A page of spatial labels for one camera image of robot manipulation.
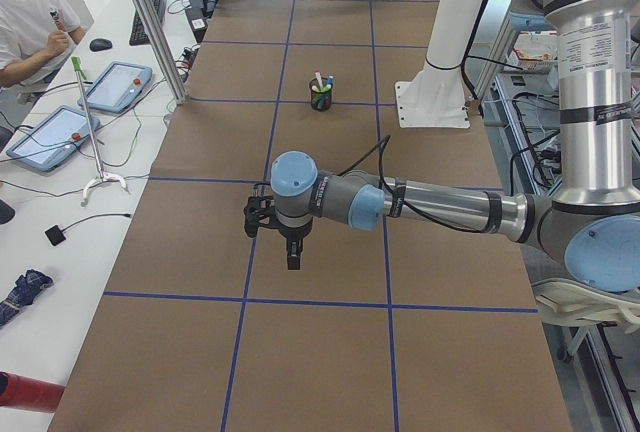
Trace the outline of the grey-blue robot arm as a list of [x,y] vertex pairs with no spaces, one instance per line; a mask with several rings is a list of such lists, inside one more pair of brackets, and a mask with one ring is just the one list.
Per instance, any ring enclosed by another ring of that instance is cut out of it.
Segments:
[[551,196],[475,191],[356,169],[331,174],[299,151],[271,167],[270,210],[300,266],[317,217],[373,230],[384,216],[499,233],[544,251],[608,292],[639,284],[639,192],[633,183],[630,14],[637,0],[512,0],[558,36],[561,184]]

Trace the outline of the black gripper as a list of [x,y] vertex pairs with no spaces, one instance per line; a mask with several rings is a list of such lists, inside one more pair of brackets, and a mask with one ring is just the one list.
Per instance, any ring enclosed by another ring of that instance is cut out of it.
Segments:
[[289,270],[299,270],[301,268],[303,241],[312,231],[313,216],[304,214],[292,217],[278,212],[277,219],[280,222],[280,233],[287,239],[287,268]]

